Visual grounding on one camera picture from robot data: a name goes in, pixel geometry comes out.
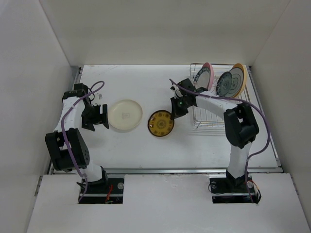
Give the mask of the yellow patterned small plate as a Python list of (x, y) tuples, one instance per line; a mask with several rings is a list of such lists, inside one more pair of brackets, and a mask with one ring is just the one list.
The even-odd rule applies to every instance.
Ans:
[(148, 119), (148, 131), (155, 137), (165, 137), (174, 128), (174, 119), (167, 110), (158, 110), (151, 114)]

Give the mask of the cream white plate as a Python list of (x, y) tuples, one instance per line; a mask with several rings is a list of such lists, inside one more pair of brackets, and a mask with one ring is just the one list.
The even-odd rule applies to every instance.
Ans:
[(142, 106), (129, 99), (115, 102), (108, 107), (108, 123), (113, 131), (125, 133), (135, 129), (143, 117)]

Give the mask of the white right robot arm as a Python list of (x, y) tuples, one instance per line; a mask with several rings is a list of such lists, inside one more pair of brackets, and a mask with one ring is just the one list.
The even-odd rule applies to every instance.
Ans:
[(204, 108), (220, 117), (225, 124), (225, 136), (230, 143), (230, 161), (226, 170), (225, 185), (230, 191), (237, 191), (247, 182), (247, 162), (253, 141), (259, 133), (259, 127), (250, 104), (235, 104), (211, 93), (205, 88), (196, 89), (190, 79), (179, 83), (175, 96), (171, 98), (171, 119), (182, 117), (188, 108)]

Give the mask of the pink plate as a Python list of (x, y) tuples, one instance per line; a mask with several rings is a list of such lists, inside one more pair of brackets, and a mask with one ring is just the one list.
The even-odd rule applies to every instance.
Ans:
[(208, 86), (207, 89), (210, 91), (214, 82), (214, 69), (213, 66), (206, 62), (203, 64), (202, 68), (207, 68), (209, 70), (209, 82), (208, 82)]

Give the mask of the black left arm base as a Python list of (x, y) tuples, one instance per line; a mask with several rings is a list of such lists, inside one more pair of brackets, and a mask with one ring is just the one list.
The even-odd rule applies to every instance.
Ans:
[(124, 192), (124, 178), (102, 178), (89, 182), (85, 191), (85, 181), (77, 182), (80, 187), (79, 204), (122, 204)]

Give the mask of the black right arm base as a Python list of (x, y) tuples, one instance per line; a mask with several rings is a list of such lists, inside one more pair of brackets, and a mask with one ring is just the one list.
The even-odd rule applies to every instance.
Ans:
[(262, 195), (258, 186), (248, 177), (247, 183), (242, 182), (233, 187), (226, 177), (212, 177), (209, 179), (208, 190), (214, 204), (227, 203), (255, 203), (261, 201)]

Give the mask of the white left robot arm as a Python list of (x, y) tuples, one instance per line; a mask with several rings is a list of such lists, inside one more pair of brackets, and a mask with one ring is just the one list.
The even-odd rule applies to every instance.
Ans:
[(75, 84), (73, 90), (62, 97), (63, 109), (53, 132), (46, 134), (45, 142), (53, 168), (61, 172), (73, 172), (82, 178), (82, 185), (89, 185), (97, 192), (108, 189), (109, 181), (104, 169), (92, 162), (88, 147), (80, 129), (95, 131), (97, 125), (109, 129), (107, 104), (96, 103), (96, 92), (104, 87), (98, 81), (88, 87)]

